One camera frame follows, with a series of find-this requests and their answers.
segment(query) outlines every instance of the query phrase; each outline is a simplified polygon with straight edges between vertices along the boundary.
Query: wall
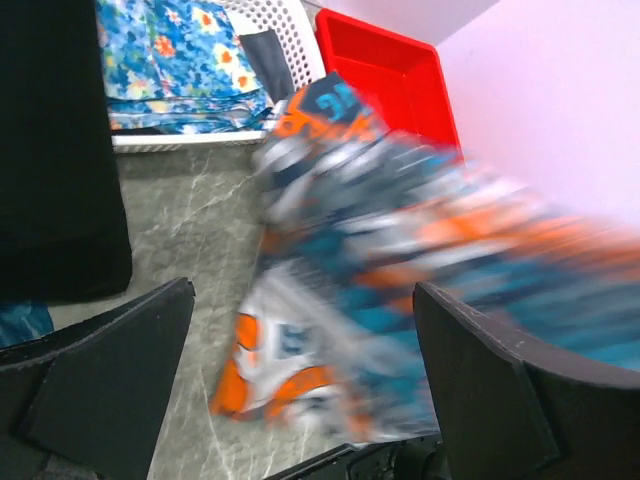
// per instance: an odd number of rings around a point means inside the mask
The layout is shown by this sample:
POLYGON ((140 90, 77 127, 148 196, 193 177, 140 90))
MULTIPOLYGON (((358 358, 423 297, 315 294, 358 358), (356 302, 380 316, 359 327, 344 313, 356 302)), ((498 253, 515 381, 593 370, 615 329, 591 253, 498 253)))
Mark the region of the wall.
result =
POLYGON ((640 226, 640 2, 502 0, 438 46, 462 144, 640 226))
POLYGON ((497 0, 304 0, 436 45, 497 0))

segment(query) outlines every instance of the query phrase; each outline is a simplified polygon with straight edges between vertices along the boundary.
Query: marble table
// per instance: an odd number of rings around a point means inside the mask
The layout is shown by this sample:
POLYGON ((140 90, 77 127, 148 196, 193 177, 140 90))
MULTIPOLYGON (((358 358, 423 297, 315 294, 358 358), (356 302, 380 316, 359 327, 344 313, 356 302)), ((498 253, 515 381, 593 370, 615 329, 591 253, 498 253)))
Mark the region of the marble table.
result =
POLYGON ((118 298, 51 308, 62 328, 174 277, 193 281, 193 319, 149 480, 262 479, 335 446, 316 432, 268 430, 208 413, 259 243, 251 153, 226 147, 119 157, 131 285, 118 298))

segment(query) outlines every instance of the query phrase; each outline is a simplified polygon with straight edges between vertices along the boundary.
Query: red container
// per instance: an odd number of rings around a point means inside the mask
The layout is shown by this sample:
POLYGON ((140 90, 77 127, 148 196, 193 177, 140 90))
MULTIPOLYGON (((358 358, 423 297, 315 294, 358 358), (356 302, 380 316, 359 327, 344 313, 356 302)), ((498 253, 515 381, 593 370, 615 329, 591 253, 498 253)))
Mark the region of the red container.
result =
POLYGON ((426 43, 332 10, 316 17, 327 71, 358 90, 392 130, 460 146, 438 53, 426 43))

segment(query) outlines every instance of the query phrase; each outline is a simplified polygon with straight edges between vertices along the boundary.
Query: white laundry basket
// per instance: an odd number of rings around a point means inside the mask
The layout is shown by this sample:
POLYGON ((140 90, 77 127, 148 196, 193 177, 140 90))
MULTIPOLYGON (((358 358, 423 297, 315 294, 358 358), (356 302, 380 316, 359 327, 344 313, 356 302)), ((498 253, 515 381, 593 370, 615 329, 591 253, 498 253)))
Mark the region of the white laundry basket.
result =
MULTIPOLYGON (((300 0, 211 0, 225 7, 237 34, 275 30, 295 88, 325 76, 313 29, 300 0)), ((191 147, 258 143, 261 131, 197 135, 114 135, 116 153, 165 152, 191 147)))

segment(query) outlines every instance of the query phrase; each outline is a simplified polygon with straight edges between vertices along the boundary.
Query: blue floral fabric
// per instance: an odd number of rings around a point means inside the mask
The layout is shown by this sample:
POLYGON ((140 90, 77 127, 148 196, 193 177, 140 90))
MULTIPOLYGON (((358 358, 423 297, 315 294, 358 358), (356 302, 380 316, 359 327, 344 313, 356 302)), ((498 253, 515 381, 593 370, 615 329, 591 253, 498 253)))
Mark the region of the blue floral fabric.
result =
POLYGON ((260 124, 271 100, 224 9, 97 0, 111 128, 213 133, 260 124))
POLYGON ((53 332, 46 305, 36 302, 0 303, 0 348, 34 340, 53 332))

